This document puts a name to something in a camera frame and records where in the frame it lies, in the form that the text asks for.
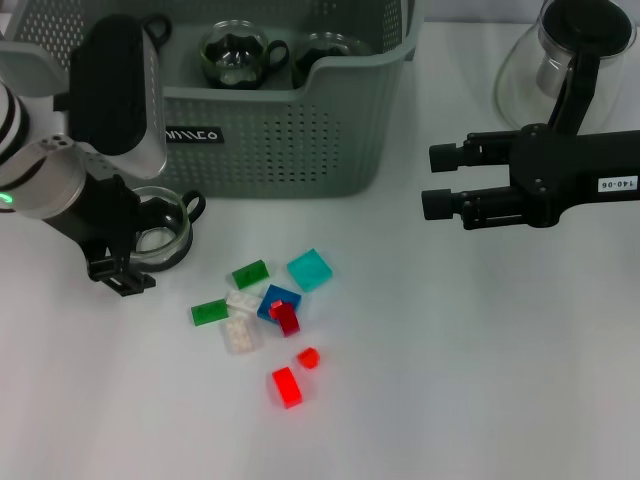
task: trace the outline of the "white table surface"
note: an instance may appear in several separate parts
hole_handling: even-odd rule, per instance
[[[638,205],[545,231],[422,217],[425,188],[507,184],[504,167],[433,175],[427,151],[505,128],[491,90],[523,31],[426,24],[371,188],[213,199],[144,295],[121,300],[72,242],[3,217],[0,478],[637,480]],[[640,129],[630,57],[612,130]],[[263,322],[262,348],[231,356],[219,325],[191,324],[258,258],[292,287],[285,262],[311,247],[335,278],[305,297],[298,336]],[[306,401],[284,410],[269,375],[307,346],[322,364],[294,369]]]

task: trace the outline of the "gray plastic basket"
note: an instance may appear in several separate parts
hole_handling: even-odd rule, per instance
[[[174,24],[161,51],[167,125],[220,127],[225,143],[170,144],[165,171],[146,183],[265,198],[341,196],[369,185],[403,61],[412,57],[424,19],[421,0],[24,0],[8,27],[10,42],[0,42],[0,75],[13,79],[9,86],[18,94],[62,91],[70,52],[96,21],[157,12]],[[298,90],[290,68],[258,91],[213,90],[206,88],[197,45],[214,23],[228,19],[252,21],[292,50],[305,33],[332,31],[381,53],[322,59]],[[38,82],[27,82],[35,72]],[[98,178],[116,173],[99,157],[87,167]]]

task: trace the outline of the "green lego brick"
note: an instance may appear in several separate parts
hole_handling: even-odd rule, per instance
[[[225,300],[216,300],[215,302],[191,307],[191,316],[193,316],[193,323],[196,327],[222,320],[229,316],[227,302]]]
[[[243,288],[247,288],[254,283],[258,283],[265,278],[269,278],[269,272],[267,271],[267,266],[264,264],[262,260],[258,260],[251,265],[247,265],[240,270],[236,270],[232,273],[233,279],[236,281],[236,285],[238,285],[238,289],[242,290]]]

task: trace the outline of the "cup handle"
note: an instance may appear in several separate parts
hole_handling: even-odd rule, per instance
[[[198,204],[189,214],[189,221],[191,223],[194,223],[200,218],[202,212],[204,212],[204,208],[207,206],[207,200],[204,198],[204,195],[197,190],[191,190],[190,192],[185,193],[182,197],[182,203],[184,203],[187,208],[189,207],[189,204],[196,199],[198,200]]]
[[[276,63],[271,63],[271,54],[278,48],[284,48],[284,57]],[[267,55],[269,56],[269,73],[275,73],[289,62],[289,47],[284,40],[275,40],[267,47]]]

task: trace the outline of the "basket label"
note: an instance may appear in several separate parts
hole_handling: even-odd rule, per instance
[[[220,127],[167,127],[167,143],[224,143]]]

